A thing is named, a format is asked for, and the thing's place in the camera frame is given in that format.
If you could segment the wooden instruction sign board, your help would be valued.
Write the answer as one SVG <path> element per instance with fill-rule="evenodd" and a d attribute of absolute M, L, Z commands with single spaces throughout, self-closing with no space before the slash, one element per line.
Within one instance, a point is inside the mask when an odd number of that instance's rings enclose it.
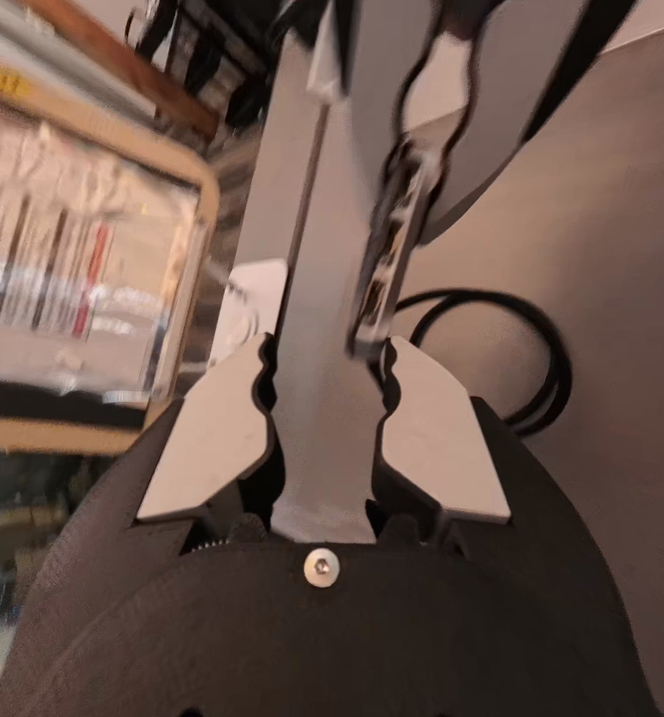
<path fill-rule="evenodd" d="M 36 82 L 0 94 L 0 450 L 120 454 L 167 408 L 219 186 Z"/>

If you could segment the white tablet stand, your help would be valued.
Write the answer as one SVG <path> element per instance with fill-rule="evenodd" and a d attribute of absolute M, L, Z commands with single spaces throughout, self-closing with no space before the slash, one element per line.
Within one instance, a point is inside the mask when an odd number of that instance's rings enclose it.
<path fill-rule="evenodd" d="M 206 269 L 223 288 L 207 366 L 211 368 L 260 333 L 275 334 L 288 279 L 285 260 L 236 264 L 209 260 Z"/>

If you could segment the dark metal hdmi switch box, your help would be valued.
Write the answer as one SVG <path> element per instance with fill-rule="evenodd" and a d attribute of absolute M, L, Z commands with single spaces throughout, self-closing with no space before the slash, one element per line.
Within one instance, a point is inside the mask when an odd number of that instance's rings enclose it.
<path fill-rule="evenodd" d="M 353 296 L 347 330 L 352 359 L 374 362 L 381 356 L 439 178 L 438 158 L 410 139 L 390 155 Z"/>

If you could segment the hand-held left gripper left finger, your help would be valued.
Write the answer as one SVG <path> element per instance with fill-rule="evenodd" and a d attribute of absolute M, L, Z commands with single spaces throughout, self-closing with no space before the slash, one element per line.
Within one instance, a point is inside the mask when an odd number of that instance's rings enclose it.
<path fill-rule="evenodd" d="M 136 519 L 192 518 L 231 533 L 245 515 L 271 529 L 285 482 L 272 410 L 277 346 L 259 333 L 202 375 L 186 394 Z"/>

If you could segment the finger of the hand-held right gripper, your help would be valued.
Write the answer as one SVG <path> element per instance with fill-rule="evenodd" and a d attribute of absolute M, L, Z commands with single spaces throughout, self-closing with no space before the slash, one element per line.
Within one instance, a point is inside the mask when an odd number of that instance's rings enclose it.
<path fill-rule="evenodd" d="M 585 8 L 585 1 L 505 1 L 488 16 L 472 48 L 470 100 L 420 245 L 450 229 L 524 144 Z"/>
<path fill-rule="evenodd" d="M 439 33 L 440 1 L 361 1 L 348 88 L 356 206 L 369 219 L 389 154 L 427 119 L 408 114 L 414 84 Z"/>

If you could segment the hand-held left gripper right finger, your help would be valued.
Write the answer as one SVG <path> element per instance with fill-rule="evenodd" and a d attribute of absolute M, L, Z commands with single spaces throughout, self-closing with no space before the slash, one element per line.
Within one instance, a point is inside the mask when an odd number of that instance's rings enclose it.
<path fill-rule="evenodd" d="M 512 517 L 464 385 L 399 336 L 383 351 L 383 405 L 372 497 L 382 515 L 409 515 L 423 541 L 451 521 L 506 525 Z"/>

